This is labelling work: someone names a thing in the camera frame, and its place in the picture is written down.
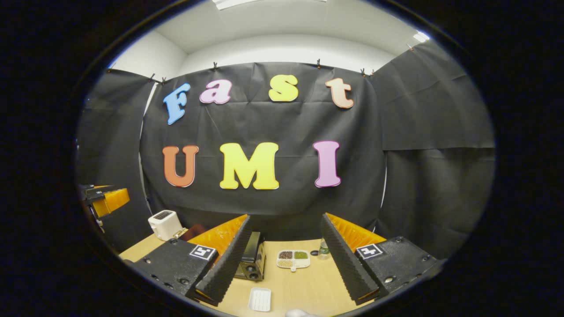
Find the black backdrop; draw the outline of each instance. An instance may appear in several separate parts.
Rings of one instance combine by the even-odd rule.
[[[434,41],[370,78],[382,112],[386,192],[375,224],[450,257],[482,215],[495,173],[491,120],[470,77]]]
[[[104,235],[118,252],[152,233],[139,169],[139,135],[154,81],[110,71],[87,95],[78,123],[79,184],[127,188],[129,202],[100,218]]]
[[[270,100],[268,83],[277,74],[298,78],[296,100]],[[338,108],[325,86],[336,77],[352,87],[350,109]],[[205,85],[218,79],[233,83],[229,102],[200,102]],[[191,85],[185,114],[168,125],[163,98],[185,82]],[[152,85],[127,72],[105,74],[87,97],[80,122],[79,180],[117,184],[130,193],[131,202],[103,219],[106,237],[119,252],[151,233],[137,153],[151,209],[175,210],[185,227],[211,228],[248,213],[254,230],[269,240],[315,239],[320,215],[330,212],[386,238],[403,235],[446,258],[485,207],[495,169],[490,119],[469,76],[432,42],[367,77],[311,64],[250,63],[173,78],[156,86],[142,126]],[[318,155],[312,144],[320,140],[341,145],[336,187],[314,185]],[[221,189],[219,147],[232,142],[247,158],[259,143],[278,144],[280,187]],[[162,149],[187,145],[199,147],[196,177],[188,187],[174,187],[164,177]],[[185,172],[181,152],[176,169]]]
[[[272,102],[270,79],[292,74],[299,94],[292,102]],[[351,85],[348,98],[355,105],[338,108],[325,82],[343,78]],[[225,104],[199,101],[212,80],[233,83]],[[184,116],[167,124],[163,98],[188,82]],[[333,140],[337,150],[337,175],[341,184],[317,188],[318,155],[313,143]],[[274,142],[276,190],[224,190],[224,143],[238,143],[247,158],[262,142]],[[382,151],[380,113],[376,94],[361,74],[333,67],[317,69],[299,63],[249,63],[205,70],[167,81],[156,89],[143,120],[141,162],[147,196],[154,212],[179,213],[184,226],[199,223],[216,226],[240,214],[251,214],[254,230],[269,240],[306,240],[321,237],[320,216],[333,213],[361,226],[373,223],[384,189],[385,162]],[[193,183],[185,188],[170,185],[163,174],[165,146],[199,147]],[[176,159],[177,174],[184,175],[184,154]]]

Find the blue letter f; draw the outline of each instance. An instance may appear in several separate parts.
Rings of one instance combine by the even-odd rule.
[[[184,107],[186,105],[185,92],[188,90],[190,90],[190,85],[185,83],[162,100],[166,103],[166,109],[169,111],[169,125],[184,116],[184,110],[180,109],[180,106]]]

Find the water bottle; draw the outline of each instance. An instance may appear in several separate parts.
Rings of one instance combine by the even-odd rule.
[[[326,260],[330,257],[331,257],[331,254],[329,253],[329,248],[327,247],[327,243],[325,242],[325,239],[322,237],[321,238],[321,244],[319,245],[318,259]]]

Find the white toaster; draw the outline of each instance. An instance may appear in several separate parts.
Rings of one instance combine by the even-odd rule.
[[[153,229],[157,238],[161,240],[168,241],[174,237],[176,233],[182,230],[178,216],[176,215],[176,212],[172,210],[163,210],[154,214],[148,220],[151,225],[151,229]]]

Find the yellow letter m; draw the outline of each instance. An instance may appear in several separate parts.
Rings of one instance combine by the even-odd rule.
[[[258,190],[275,190],[278,182],[274,176],[274,153],[278,151],[278,144],[264,142],[257,145],[250,160],[247,160],[243,149],[238,143],[226,143],[219,150],[224,155],[223,180],[219,186],[223,189],[234,190],[239,186],[235,180],[235,173],[239,177],[241,185],[249,188],[254,173],[257,180],[253,187]]]

